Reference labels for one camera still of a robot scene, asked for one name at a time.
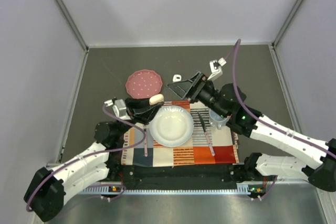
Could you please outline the pink earbud charging case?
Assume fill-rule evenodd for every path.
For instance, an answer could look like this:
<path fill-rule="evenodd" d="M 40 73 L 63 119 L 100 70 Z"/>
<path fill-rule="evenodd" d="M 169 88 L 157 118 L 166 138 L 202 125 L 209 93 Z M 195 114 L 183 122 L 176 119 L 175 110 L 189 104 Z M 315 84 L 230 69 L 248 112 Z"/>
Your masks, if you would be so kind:
<path fill-rule="evenodd" d="M 164 102 L 164 95 L 163 94 L 156 94 L 149 98 L 149 105 L 155 105 L 158 103 Z"/>

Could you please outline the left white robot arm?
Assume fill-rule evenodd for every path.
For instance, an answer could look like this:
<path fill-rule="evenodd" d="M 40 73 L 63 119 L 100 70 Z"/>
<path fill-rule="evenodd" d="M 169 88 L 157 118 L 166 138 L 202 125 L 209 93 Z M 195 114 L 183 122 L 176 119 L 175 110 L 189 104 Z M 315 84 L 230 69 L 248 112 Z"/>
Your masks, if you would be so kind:
<path fill-rule="evenodd" d="M 42 167 L 34 174 L 24 195 L 26 211 L 48 222 L 83 189 L 103 179 L 116 179 L 119 168 L 111 163 L 113 155 L 146 141 L 146 131 L 139 125 L 148 125 L 163 104 L 162 94 L 105 101 L 102 110 L 112 120 L 96 125 L 95 142 L 82 153 L 51 169 Z"/>

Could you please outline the white earbud charging case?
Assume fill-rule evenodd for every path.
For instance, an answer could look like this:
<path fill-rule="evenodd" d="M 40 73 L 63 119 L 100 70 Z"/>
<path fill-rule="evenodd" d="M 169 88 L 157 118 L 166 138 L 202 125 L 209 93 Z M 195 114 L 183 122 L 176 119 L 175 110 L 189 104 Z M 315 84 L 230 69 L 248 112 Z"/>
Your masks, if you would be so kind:
<path fill-rule="evenodd" d="M 175 74 L 172 80 L 173 82 L 179 82 L 182 80 L 182 76 L 180 74 Z"/>

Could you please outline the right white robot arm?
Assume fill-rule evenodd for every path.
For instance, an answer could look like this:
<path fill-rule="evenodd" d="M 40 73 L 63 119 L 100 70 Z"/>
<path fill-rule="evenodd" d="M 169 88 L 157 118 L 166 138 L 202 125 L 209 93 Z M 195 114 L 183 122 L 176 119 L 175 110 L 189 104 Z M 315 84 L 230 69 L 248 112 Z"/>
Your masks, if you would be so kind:
<path fill-rule="evenodd" d="M 303 179 L 324 191 L 335 191 L 335 139 L 317 140 L 286 128 L 242 101 L 245 97 L 233 83 L 220 90 L 201 72 L 167 87 L 183 100 L 201 102 L 222 118 L 238 135 L 262 141 L 289 154 L 288 157 L 253 153 L 245 159 L 245 174 Z"/>

